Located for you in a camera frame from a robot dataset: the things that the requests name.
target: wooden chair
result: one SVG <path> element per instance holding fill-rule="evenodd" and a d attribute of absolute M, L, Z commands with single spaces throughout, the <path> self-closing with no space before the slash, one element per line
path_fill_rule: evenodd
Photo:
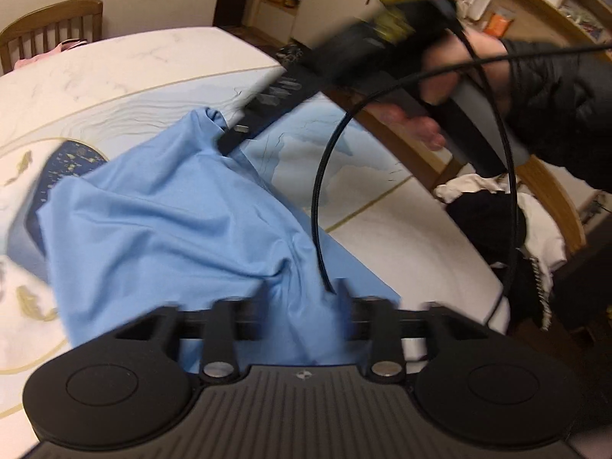
<path fill-rule="evenodd" d="M 347 111 L 353 106 L 350 96 L 343 91 L 330 90 L 325 94 L 338 106 Z M 366 128 L 385 148 L 399 160 L 408 171 L 428 190 L 433 189 L 457 176 L 462 165 L 455 159 L 444 164 L 422 143 L 395 133 L 380 123 L 368 112 L 356 115 L 356 120 Z M 547 167 L 535 156 L 516 168 L 516 175 L 535 198 L 550 214 L 565 240 L 567 256 L 574 255 L 586 246 L 582 222 L 567 192 Z"/>
<path fill-rule="evenodd" d="M 68 0 L 56 3 L 48 7 L 35 10 L 22 18 L 17 19 L 0 33 L 0 63 L 4 73 L 13 70 L 9 43 L 18 41 L 19 58 L 26 58 L 23 46 L 24 38 L 30 42 L 30 57 L 41 52 L 48 52 L 55 48 L 61 41 L 60 24 L 67 22 L 68 39 L 72 38 L 72 19 L 78 19 L 78 36 L 85 37 L 85 17 L 92 16 L 93 41 L 102 39 L 102 2 L 100 0 Z M 49 45 L 48 27 L 53 26 L 55 30 L 55 44 Z M 42 51 L 37 50 L 36 34 L 42 32 Z"/>

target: dark blue pattern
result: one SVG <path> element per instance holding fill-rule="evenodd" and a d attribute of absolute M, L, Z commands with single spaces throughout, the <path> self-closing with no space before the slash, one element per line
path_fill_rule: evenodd
<path fill-rule="evenodd" d="M 64 176 L 82 176 L 104 163 L 106 163 L 105 158 L 93 148 L 71 140 L 62 143 L 49 157 L 41 172 L 41 178 L 26 217 L 26 230 L 43 254 L 45 254 L 45 248 L 36 212 L 47 202 L 49 190 Z"/>

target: blue cloth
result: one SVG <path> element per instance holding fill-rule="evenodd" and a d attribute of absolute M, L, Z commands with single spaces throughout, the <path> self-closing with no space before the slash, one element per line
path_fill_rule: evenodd
<path fill-rule="evenodd" d="M 250 363 L 341 364 L 337 301 L 322 287 L 309 218 L 267 187 L 242 153 L 222 157 L 220 113 L 200 109 L 83 177 L 65 177 L 39 210 L 51 286 L 74 345 L 175 304 L 208 308 L 269 282 L 264 340 L 240 342 Z M 399 297 L 327 235 L 332 278 L 360 296 Z M 192 346 L 184 366 L 198 357 Z"/>

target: orange box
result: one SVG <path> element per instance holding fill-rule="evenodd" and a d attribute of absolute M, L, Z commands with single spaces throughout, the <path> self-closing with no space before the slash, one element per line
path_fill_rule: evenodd
<path fill-rule="evenodd" d="M 513 20 L 514 19 L 503 16 L 501 14 L 493 14 L 484 32 L 490 36 L 501 38 L 502 36 L 504 36 L 504 34 L 506 34 L 506 31 L 510 27 L 510 24 L 512 24 Z"/>

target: round pad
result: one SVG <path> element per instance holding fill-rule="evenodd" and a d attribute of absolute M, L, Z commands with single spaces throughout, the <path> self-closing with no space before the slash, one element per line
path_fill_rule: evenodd
<path fill-rule="evenodd" d="M 95 340 L 35 371 L 23 406 L 37 436 L 73 449 L 110 450 L 145 441 L 172 423 L 186 408 L 191 385 L 174 361 L 146 344 Z"/>
<path fill-rule="evenodd" d="M 130 398 L 136 388 L 138 377 L 129 369 L 113 364 L 83 368 L 75 372 L 66 384 L 68 395 L 87 406 L 118 404 Z"/>
<path fill-rule="evenodd" d="M 570 369 L 503 339 L 464 340 L 441 351 L 418 374 L 415 396 L 442 428 L 496 448 L 558 439 L 579 405 Z"/>

